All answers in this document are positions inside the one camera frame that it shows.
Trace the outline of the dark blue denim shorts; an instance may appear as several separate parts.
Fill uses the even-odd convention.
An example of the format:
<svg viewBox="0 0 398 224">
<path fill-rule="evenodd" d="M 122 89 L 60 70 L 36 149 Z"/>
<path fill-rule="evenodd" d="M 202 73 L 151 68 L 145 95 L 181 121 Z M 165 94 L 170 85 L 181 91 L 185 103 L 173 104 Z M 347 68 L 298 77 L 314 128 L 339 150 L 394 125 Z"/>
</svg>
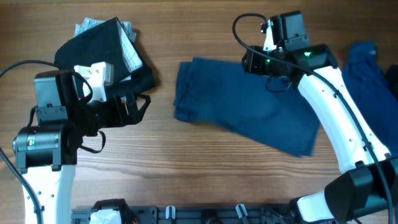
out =
<svg viewBox="0 0 398 224">
<path fill-rule="evenodd" d="M 266 90 L 266 77 L 240 63 L 194 58 L 180 63 L 175 118 L 210 123 L 293 156 L 311 156 L 319 119 L 294 88 Z"/>
</svg>

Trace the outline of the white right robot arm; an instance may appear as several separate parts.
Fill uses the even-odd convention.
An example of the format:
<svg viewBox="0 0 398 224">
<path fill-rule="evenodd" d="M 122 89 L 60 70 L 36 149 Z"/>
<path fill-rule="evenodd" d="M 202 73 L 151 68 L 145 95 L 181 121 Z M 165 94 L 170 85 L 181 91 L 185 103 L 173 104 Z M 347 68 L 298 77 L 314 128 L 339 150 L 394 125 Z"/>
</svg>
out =
<svg viewBox="0 0 398 224">
<path fill-rule="evenodd" d="M 396 223 L 397 159 L 355 105 L 327 45 L 311 45 L 300 11 L 263 17 L 263 46 L 247 45 L 244 70 L 285 79 L 306 99 L 333 146 L 340 176 L 323 190 L 295 198 L 286 223 L 346 223 L 382 210 Z"/>
</svg>

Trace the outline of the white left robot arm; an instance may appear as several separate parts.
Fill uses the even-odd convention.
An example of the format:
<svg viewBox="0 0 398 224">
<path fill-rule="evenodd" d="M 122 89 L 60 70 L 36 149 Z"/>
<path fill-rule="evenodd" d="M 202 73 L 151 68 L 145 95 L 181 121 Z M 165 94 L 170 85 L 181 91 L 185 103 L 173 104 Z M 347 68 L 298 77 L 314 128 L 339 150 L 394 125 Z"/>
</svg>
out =
<svg viewBox="0 0 398 224">
<path fill-rule="evenodd" d="M 13 141 L 16 167 L 25 186 L 25 221 L 70 223 L 71 197 L 76 174 L 77 151 L 96 150 L 83 144 L 85 137 L 106 137 L 104 128 L 121 128 L 140 123 L 150 96 L 127 92 L 126 100 L 116 95 L 106 101 L 79 98 L 72 70 L 39 73 L 34 78 L 37 104 L 28 124 Z"/>
</svg>

